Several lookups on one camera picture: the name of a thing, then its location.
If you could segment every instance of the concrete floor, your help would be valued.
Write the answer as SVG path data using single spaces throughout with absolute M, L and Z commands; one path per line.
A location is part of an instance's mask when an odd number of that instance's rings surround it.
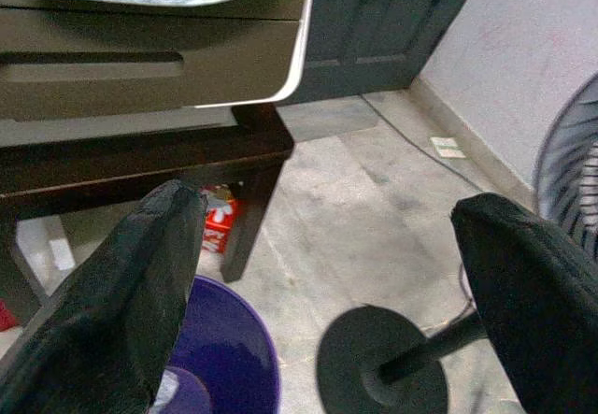
M 257 309 L 275 340 L 282 414 L 323 412 L 315 355 L 326 327 L 344 311 L 362 304 L 387 307 L 430 335 L 465 303 L 449 214 L 457 200 L 478 191 L 395 130 L 435 155 L 429 137 L 443 132 L 408 93 L 366 99 L 386 120 L 361 97 L 280 110 L 299 143 L 247 272 L 230 285 Z M 493 190 L 470 160 L 443 162 Z M 79 262 L 127 209 L 64 217 Z M 198 273 L 220 279 L 218 262 L 217 255 L 204 252 Z M 9 340 L 0 337 L 0 353 Z M 505 400 L 517 398 L 487 340 L 442 363 L 453 414 L 499 412 Z

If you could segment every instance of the dark gray door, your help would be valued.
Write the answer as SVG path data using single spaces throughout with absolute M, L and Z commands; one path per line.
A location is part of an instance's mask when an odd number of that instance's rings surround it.
M 465 0 L 314 0 L 302 83 L 287 102 L 407 87 Z

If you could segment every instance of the wire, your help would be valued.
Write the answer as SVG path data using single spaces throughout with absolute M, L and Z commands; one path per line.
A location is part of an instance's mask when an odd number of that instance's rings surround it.
M 461 172 L 457 171 L 455 168 L 453 168 L 452 166 L 445 164 L 444 162 L 442 162 L 441 160 L 437 159 L 436 157 L 434 157 L 432 154 L 428 153 L 427 150 L 425 150 L 424 148 L 422 148 L 420 145 L 418 145 L 415 141 L 413 141 L 411 138 L 409 138 L 408 136 L 406 136 L 403 132 L 401 132 L 401 130 L 399 130 L 394 124 L 392 124 L 384 115 L 382 115 L 382 112 L 380 112 L 380 110 L 377 109 L 376 106 L 374 106 L 372 103 L 370 103 L 365 96 L 363 96 L 362 94 L 360 94 L 360 97 L 363 99 L 363 101 L 372 109 L 374 110 L 374 112 L 376 112 L 376 114 L 384 121 L 386 122 L 386 124 L 394 131 L 396 132 L 396 134 L 398 134 L 404 141 L 406 141 L 409 145 L 411 145 L 413 148 L 415 148 L 416 150 L 418 150 L 421 154 L 425 155 L 426 157 L 428 157 L 430 160 L 432 160 L 433 162 L 436 162 L 437 164 L 439 164 L 440 166 L 442 166 L 443 168 L 447 169 L 449 172 L 451 172 L 452 174 L 454 174 L 455 176 L 457 176 L 458 178 L 460 178 L 462 181 L 464 181 L 465 183 L 467 183 L 470 187 L 472 187 L 473 189 L 484 193 L 484 190 L 477 185 L 473 180 L 471 180 L 470 178 L 468 178 L 466 175 L 462 174 Z M 451 320 L 446 320 L 443 321 L 441 323 L 439 323 L 438 325 L 435 325 L 434 327 L 429 327 L 426 330 L 432 329 L 432 328 L 436 328 L 436 327 L 441 327 L 441 326 L 451 326 L 454 323 L 460 321 L 462 318 L 465 317 L 465 315 L 469 314 L 469 311 L 471 310 L 471 308 L 474 306 L 474 298 L 472 297 L 471 293 L 467 291 L 467 288 L 465 288 L 465 283 L 464 283 L 464 277 L 465 277 L 465 266 L 463 265 L 463 262 L 461 262 L 461 264 L 459 265 L 459 287 L 461 288 L 461 291 L 463 293 L 463 297 L 465 298 L 465 305 L 463 307 L 463 309 L 459 312 L 459 314 L 457 316 L 455 316 L 454 318 L 452 318 Z
M 420 145 L 418 145 L 415 141 L 413 141 L 411 138 L 409 138 L 408 136 L 406 136 L 405 134 L 403 134 L 403 132 L 401 132 L 394 124 L 392 124 L 384 115 L 382 115 L 382 112 L 380 112 L 372 103 L 370 103 L 362 94 L 360 94 L 360 97 L 364 100 L 364 102 L 372 109 L 376 112 L 376 114 L 384 121 L 388 124 L 388 126 L 394 131 L 396 132 L 404 141 L 406 141 L 409 145 L 411 145 L 413 148 L 415 148 L 416 150 L 418 150 L 419 152 L 421 152 L 423 155 L 425 155 L 426 157 L 428 157 L 430 160 L 432 160 L 433 162 L 436 162 L 437 164 L 439 164 L 440 166 L 442 166 L 443 168 L 447 169 L 448 171 L 450 171 L 452 174 L 454 174 L 455 176 L 457 176 L 458 178 L 460 178 L 462 181 L 464 181 L 465 183 L 467 183 L 470 187 L 472 187 L 474 190 L 477 190 L 481 193 L 484 193 L 484 190 L 477 185 L 473 180 L 471 180 L 470 178 L 468 178 L 466 175 L 462 174 L 461 172 L 457 171 L 455 168 L 453 168 L 452 166 L 445 164 L 443 161 L 437 159 L 436 157 L 434 157 L 432 154 L 428 153 L 427 150 L 425 150 L 424 148 L 422 148 Z

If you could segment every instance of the wooden table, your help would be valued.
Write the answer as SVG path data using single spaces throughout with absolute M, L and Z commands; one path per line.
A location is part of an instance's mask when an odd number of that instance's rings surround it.
M 47 296 L 16 246 L 17 221 L 133 201 L 171 178 L 232 185 L 241 211 L 221 272 L 241 278 L 294 144 L 273 105 L 232 111 L 233 127 L 0 148 L 0 298 L 21 323 Z

